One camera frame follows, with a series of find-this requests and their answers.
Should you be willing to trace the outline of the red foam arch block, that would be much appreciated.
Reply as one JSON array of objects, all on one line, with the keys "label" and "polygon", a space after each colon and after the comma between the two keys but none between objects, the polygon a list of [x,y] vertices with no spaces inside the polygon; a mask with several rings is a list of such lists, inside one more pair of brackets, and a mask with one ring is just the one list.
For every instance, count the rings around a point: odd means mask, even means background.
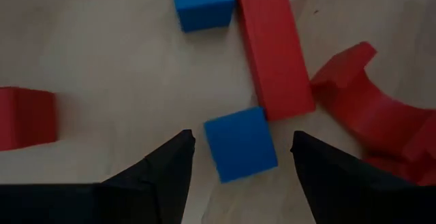
[{"label": "red foam arch block", "polygon": [[334,55],[311,79],[314,98],[365,150],[364,160],[420,186],[436,186],[436,109],[383,93],[365,66],[377,54],[360,42]]}]

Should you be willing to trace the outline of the red foam cube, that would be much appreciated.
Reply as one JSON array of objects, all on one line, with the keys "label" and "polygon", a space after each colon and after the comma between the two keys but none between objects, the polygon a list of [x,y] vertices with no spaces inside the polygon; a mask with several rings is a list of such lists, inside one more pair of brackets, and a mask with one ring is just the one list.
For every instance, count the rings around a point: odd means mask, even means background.
[{"label": "red foam cube", "polygon": [[58,139],[54,93],[0,87],[0,151],[52,143]]}]

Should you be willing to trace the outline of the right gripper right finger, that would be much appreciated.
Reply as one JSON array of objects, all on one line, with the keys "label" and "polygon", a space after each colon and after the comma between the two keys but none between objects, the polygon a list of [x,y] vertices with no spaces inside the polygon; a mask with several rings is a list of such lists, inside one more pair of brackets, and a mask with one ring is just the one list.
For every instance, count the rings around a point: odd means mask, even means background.
[{"label": "right gripper right finger", "polygon": [[436,224],[436,187],[419,187],[295,131],[291,152],[317,224]]}]

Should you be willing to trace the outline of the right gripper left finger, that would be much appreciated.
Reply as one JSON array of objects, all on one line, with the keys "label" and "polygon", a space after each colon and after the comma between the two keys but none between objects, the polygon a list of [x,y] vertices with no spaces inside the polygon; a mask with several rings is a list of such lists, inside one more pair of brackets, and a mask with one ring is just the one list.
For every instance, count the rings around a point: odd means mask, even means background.
[{"label": "right gripper left finger", "polygon": [[0,185],[0,224],[181,224],[195,144],[184,129],[103,182]]}]

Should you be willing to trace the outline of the blue foam cube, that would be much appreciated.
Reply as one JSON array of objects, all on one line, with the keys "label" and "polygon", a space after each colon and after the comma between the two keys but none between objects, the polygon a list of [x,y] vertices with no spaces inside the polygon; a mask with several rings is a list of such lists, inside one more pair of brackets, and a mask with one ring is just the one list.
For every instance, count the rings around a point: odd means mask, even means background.
[{"label": "blue foam cube", "polygon": [[182,31],[228,27],[235,0],[174,0]]},{"label": "blue foam cube", "polygon": [[206,121],[204,131],[222,183],[278,166],[273,140],[261,107]]}]

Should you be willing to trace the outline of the small red foam block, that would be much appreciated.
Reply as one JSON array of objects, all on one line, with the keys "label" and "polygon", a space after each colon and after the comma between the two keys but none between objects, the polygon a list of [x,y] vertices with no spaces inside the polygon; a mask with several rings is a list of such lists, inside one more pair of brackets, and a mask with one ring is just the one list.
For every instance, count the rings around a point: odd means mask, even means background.
[{"label": "small red foam block", "polygon": [[251,76],[270,121],[315,110],[290,0],[237,0]]}]

